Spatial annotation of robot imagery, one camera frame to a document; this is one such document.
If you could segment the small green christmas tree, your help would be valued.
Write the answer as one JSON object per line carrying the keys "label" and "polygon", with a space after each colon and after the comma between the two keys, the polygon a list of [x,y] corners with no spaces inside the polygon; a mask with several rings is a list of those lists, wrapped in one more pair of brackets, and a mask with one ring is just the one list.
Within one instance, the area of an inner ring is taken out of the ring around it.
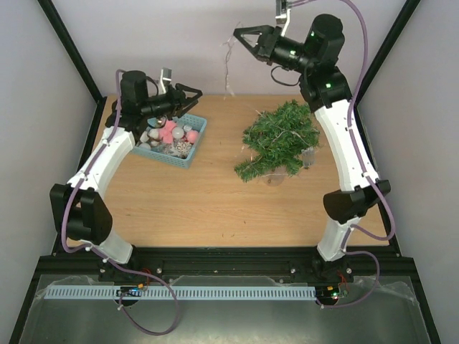
{"label": "small green christmas tree", "polygon": [[288,176],[303,167],[302,150],[318,147],[320,130],[313,123],[313,113],[306,103],[286,101],[275,110],[262,111],[254,123],[242,132],[242,143],[251,156],[234,167],[245,183],[277,168]]}

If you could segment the light blue perforated basket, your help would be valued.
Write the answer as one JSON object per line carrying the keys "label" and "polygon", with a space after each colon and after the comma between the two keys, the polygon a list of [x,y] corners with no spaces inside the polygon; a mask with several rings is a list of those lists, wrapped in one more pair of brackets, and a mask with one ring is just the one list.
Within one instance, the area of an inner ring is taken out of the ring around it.
{"label": "light blue perforated basket", "polygon": [[133,154],[180,168],[189,168],[204,137],[207,120],[191,114],[173,118],[163,128],[149,120]]}

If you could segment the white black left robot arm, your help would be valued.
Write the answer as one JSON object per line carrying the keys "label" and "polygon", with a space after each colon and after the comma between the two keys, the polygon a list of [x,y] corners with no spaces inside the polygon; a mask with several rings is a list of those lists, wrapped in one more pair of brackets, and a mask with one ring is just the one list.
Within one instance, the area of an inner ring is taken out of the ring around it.
{"label": "white black left robot arm", "polygon": [[164,68],[159,81],[139,70],[117,70],[117,99],[94,151],[65,184],[56,183],[49,197],[56,230],[67,253],[94,252],[106,261],[127,264],[133,245],[113,229],[104,196],[123,159],[140,142],[150,119],[160,126],[180,118],[198,104],[202,91],[171,85]]}

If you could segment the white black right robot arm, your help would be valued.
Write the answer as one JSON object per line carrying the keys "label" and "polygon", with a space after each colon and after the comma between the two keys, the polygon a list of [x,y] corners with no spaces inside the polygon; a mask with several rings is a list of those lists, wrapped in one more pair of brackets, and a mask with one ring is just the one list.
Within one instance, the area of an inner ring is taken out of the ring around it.
{"label": "white black right robot arm", "polygon": [[321,258],[313,263],[314,275],[329,280],[338,272],[336,260],[345,255],[354,227],[391,189],[365,151],[348,82],[336,65],[345,42],[343,24],[331,14],[320,14],[303,43],[270,25],[238,28],[233,35],[257,60],[299,73],[301,95],[330,145],[340,188],[323,197],[328,221],[317,246]]}

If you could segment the white cotton boll ornament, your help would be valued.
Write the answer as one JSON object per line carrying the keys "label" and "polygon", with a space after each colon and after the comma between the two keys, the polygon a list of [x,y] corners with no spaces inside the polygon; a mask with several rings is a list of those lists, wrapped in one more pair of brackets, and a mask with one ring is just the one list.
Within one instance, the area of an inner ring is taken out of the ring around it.
{"label": "white cotton boll ornament", "polygon": [[144,131],[141,134],[140,143],[138,145],[140,145],[141,143],[148,143],[152,148],[157,147],[161,142],[158,131],[159,129],[157,128],[152,128]]}

